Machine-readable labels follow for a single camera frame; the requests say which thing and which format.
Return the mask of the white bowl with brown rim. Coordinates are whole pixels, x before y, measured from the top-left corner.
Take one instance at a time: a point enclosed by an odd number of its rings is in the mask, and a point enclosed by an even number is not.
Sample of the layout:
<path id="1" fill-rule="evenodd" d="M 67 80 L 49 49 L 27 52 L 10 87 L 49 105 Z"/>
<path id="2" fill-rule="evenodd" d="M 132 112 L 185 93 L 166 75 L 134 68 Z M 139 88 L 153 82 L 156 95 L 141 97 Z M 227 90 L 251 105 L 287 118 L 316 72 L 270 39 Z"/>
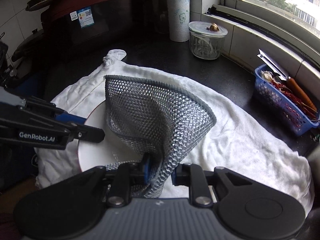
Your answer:
<path id="1" fill-rule="evenodd" d="M 104 140 L 100 143 L 78 142 L 78 159 L 82 172 L 96 166 L 107 166 L 110 164 L 127 161 L 140 161 L 142 156 L 122 142 L 108 127 L 105 119 L 105 102 L 100 103 L 88 116 L 85 124 L 103 129 Z"/>

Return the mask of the grey mesh dish cloth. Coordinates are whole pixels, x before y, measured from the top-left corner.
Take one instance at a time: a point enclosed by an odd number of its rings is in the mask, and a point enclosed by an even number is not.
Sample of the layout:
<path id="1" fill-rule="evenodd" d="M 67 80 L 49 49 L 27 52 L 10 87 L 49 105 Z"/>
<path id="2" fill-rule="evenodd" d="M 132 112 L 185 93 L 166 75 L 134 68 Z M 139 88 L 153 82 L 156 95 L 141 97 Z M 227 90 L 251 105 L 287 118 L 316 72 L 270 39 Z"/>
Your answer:
<path id="1" fill-rule="evenodd" d="M 106 122 L 138 155 L 150 158 L 145 185 L 132 196 L 157 198 L 179 163 L 216 124 L 212 109 L 183 88 L 160 81 L 105 76 Z"/>

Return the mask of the dark red cooking appliance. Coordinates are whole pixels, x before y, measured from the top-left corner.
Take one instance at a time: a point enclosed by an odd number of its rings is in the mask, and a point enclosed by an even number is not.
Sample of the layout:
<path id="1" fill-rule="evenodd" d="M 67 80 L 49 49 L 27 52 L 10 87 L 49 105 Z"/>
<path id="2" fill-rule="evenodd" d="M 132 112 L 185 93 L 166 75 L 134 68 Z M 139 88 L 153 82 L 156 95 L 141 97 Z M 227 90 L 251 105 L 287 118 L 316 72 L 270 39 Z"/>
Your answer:
<path id="1" fill-rule="evenodd" d="M 34 30 L 13 53 L 13 61 L 50 45 L 71 47 L 98 36 L 127 32 L 152 15 L 152 0 L 30 0 L 25 10 L 40 12 Z"/>

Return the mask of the white towel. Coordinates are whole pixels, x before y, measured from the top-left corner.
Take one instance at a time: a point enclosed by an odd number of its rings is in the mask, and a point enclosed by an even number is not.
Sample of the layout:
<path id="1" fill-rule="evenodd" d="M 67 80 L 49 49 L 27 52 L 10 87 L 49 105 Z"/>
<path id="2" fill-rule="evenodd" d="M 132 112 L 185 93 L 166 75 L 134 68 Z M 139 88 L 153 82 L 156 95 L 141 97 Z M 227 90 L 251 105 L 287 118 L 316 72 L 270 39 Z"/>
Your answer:
<path id="1" fill-rule="evenodd" d="M 87 118 L 105 100 L 105 76 L 122 75 L 161 81 L 184 88 L 204 101 L 217 122 L 184 158 L 204 170 L 226 167 L 296 198 L 310 212 L 314 188 L 306 158 L 274 137 L 253 117 L 225 96 L 192 79 L 161 70 L 129 65 L 123 61 L 125 51 L 114 49 L 88 76 L 65 88 L 53 103 L 65 111 Z M 65 150 L 36 149 L 39 173 L 36 185 L 45 188 L 81 172 L 78 141 Z"/>

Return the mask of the blue plastic basket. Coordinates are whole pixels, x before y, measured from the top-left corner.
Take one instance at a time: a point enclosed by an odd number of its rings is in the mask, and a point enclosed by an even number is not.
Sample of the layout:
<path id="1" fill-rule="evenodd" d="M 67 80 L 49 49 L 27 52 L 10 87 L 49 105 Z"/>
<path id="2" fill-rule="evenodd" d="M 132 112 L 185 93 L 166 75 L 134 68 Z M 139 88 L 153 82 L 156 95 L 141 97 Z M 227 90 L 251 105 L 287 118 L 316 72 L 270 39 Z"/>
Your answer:
<path id="1" fill-rule="evenodd" d="M 319 128 L 319 121 L 308 118 L 289 98 L 261 77 L 261 72 L 267 70 L 262 64 L 254 70 L 255 90 L 279 113 L 296 136 L 301 136 L 312 128 Z"/>

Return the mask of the glass jar with lid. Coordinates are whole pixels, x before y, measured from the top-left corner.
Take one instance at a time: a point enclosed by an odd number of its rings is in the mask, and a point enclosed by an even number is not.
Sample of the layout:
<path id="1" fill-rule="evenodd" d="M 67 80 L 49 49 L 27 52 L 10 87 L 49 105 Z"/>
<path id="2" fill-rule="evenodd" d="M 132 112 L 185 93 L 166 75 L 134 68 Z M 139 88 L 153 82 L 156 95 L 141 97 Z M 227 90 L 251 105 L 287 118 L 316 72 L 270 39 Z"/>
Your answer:
<path id="1" fill-rule="evenodd" d="M 192 54 L 203 60 L 215 60 L 221 55 L 228 30 L 219 26 L 219 32 L 208 31 L 211 23 L 193 21 L 189 23 L 189 46 Z"/>

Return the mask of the brown garlic bulb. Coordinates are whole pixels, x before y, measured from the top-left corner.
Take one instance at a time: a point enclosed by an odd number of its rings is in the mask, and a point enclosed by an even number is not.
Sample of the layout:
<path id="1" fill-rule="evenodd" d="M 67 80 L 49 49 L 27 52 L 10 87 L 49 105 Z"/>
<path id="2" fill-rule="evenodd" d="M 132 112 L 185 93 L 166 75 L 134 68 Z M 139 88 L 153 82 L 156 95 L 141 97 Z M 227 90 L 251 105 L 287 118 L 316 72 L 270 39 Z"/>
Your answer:
<path id="1" fill-rule="evenodd" d="M 219 32 L 220 31 L 220 28 L 219 26 L 216 24 L 216 23 L 212 23 L 208 28 L 207 28 L 208 31 L 211 31 L 211 32 Z"/>

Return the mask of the paper towel roll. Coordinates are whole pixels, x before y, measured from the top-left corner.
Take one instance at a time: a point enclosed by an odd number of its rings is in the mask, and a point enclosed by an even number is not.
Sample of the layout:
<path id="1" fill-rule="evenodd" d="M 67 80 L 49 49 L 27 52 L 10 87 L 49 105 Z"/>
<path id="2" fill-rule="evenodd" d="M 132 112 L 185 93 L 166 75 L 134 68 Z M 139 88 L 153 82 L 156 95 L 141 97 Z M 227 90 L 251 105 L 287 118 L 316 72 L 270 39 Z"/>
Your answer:
<path id="1" fill-rule="evenodd" d="M 189 40 L 190 0 L 167 0 L 169 35 L 174 42 Z"/>

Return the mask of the orange handled knife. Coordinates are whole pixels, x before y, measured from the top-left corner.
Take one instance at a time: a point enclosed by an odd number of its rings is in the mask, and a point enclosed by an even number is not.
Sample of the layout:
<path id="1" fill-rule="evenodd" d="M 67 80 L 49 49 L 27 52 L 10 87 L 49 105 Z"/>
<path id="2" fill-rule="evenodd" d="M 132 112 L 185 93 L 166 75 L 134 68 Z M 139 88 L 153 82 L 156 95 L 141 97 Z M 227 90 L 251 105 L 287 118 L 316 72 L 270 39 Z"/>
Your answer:
<path id="1" fill-rule="evenodd" d="M 296 97 L 300 98 L 302 102 L 310 107 L 314 112 L 317 111 L 315 104 L 307 96 L 306 92 L 301 89 L 294 78 L 292 78 L 288 72 L 282 68 L 276 61 L 274 61 L 270 56 L 268 56 L 264 51 L 259 49 L 259 54 L 257 55 L 269 68 L 276 74 L 276 76 L 284 81 L 287 88 L 289 88 Z"/>

